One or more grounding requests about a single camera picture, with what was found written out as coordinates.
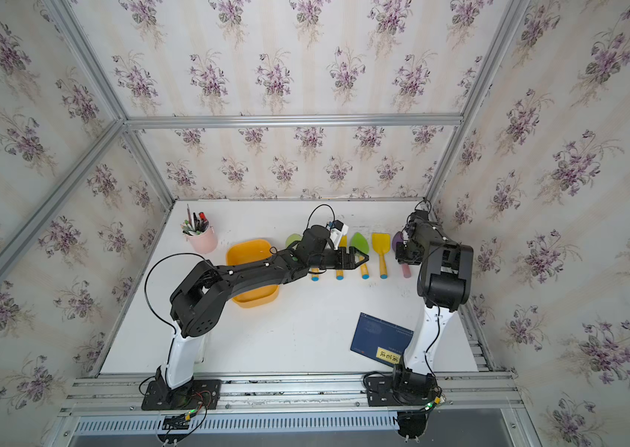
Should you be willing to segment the purple shovel pink handle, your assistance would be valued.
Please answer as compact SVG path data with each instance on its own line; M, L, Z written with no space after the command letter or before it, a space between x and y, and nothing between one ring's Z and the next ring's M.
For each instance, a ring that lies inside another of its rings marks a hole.
M396 260L399 260L398 258L398 249L404 245L404 237L403 237L403 233L402 231L398 231L394 234L394 236L392 237L392 241L391 241L391 249L394 252L395 256L396 256ZM408 266L408 264L399 264L400 268L402 269L402 276L405 279L410 279L412 277L412 273L411 273L411 269L410 266Z

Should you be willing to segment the green shovel orange handle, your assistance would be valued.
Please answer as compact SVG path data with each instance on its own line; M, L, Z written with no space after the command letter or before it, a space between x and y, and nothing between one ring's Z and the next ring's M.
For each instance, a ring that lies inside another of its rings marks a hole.
M361 234L361 233L355 233L350 241L350 247L357 247L358 249L360 249L361 251L363 251L364 253L367 253L369 255L369 244L366 240L366 238ZM369 279L370 278L370 274L369 274L369 270L368 270L368 266L366 265L365 268L360 269L360 273L361 273L361 277L362 279Z

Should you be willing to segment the green round spatula wooden handle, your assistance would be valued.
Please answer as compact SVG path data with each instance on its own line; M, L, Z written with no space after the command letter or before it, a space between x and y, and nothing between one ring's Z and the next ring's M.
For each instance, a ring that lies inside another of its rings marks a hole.
M286 247L290 247L291 245L295 244L296 242L300 242L300 240L302 240L302 236L300 234L291 234L285 242L285 246Z

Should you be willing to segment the yellow storage box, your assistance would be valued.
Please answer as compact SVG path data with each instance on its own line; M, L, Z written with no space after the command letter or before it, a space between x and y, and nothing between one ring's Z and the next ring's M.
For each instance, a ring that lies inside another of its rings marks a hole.
M264 266L265 261L270 257L272 245L268 240L258 238L235 244L227 251L227 264L229 266L240 266L241 264L252 264L259 262ZM257 273L262 269L252 268L244 273L244 279L237 287L240 294L235 295L232 301L242 308L261 307L273 302L279 295L280 286L266 285Z

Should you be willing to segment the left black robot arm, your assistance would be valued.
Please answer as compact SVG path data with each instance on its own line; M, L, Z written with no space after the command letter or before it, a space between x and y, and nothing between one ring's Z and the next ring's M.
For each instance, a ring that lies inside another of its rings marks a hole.
M301 238L264 260L238 266L216 266L202 260L175 288L170 297L170 317L175 335L166 362L158 370L168 389L190 382L201 340L218 324L226 303L233 297L267 286L281 286L304 279L318 270L356 270L369 256L356 247L341 247L345 225L313 225Z

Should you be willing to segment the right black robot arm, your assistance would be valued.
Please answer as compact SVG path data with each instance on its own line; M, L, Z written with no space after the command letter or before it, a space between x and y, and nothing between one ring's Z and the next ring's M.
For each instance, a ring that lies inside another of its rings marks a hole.
M423 307L413 337L404 352L402 368L414 374L434 374L434 355L448 321L471 295L473 248L452 240L426 210L406 219L404 240L396 244L396 261L416 266L417 295Z

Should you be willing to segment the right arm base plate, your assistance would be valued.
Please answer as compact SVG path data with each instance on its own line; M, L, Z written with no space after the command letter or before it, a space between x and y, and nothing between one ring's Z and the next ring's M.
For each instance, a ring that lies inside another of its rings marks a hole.
M430 409L443 401L443 391L432 374L382 374L363 376L369 407L417 407Z

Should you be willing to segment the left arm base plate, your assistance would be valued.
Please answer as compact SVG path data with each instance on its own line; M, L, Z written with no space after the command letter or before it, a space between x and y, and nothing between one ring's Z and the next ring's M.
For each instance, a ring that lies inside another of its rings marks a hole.
M218 379L191 380L170 389L161 379L149 383L141 403L142 411L195 410L204 406L216 409L223 382Z

